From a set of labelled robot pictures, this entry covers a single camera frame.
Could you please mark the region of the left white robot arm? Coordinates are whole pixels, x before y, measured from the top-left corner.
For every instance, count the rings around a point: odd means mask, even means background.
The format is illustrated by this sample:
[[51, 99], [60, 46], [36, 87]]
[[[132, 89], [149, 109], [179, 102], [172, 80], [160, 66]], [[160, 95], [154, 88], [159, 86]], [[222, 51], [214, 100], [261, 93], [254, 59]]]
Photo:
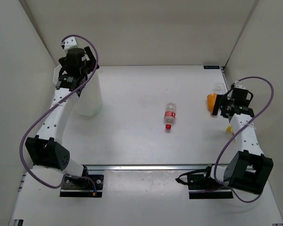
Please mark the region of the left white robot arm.
[[26, 139], [25, 147], [34, 165], [72, 175], [73, 183], [85, 188], [90, 181], [85, 166], [71, 159], [62, 138], [72, 109], [86, 99], [88, 79], [97, 74], [99, 67], [90, 47], [79, 47], [74, 36], [64, 39], [61, 46], [66, 55], [54, 70], [53, 110], [45, 116], [35, 137]]

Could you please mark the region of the orange plastic bottle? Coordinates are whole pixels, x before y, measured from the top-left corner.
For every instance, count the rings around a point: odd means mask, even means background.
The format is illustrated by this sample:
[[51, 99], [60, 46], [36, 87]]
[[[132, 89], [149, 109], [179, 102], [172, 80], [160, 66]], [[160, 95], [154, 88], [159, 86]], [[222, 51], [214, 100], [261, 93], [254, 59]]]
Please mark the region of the orange plastic bottle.
[[207, 95], [207, 106], [208, 106], [208, 110], [210, 114], [212, 114], [213, 112], [215, 102], [216, 102], [216, 97], [217, 97], [216, 93]]

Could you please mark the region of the green plastic bottle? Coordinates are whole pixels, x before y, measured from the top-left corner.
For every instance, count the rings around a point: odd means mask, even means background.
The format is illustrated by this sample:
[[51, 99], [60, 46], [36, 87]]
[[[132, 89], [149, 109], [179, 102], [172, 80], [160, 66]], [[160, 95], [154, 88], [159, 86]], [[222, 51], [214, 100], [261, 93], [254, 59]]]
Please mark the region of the green plastic bottle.
[[97, 113], [82, 113], [82, 116], [86, 116], [86, 117], [92, 117], [94, 115], [96, 115]]

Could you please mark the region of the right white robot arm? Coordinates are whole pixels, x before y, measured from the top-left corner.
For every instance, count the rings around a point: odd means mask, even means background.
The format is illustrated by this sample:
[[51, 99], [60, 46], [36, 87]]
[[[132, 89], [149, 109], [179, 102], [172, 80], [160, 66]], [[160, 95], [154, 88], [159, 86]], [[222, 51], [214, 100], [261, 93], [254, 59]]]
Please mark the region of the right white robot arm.
[[273, 160], [265, 157], [254, 129], [253, 110], [249, 107], [253, 94], [241, 85], [217, 95], [212, 115], [227, 118], [233, 130], [236, 154], [226, 167], [213, 165], [211, 172], [203, 175], [207, 188], [218, 183], [226, 187], [261, 194], [273, 168]]

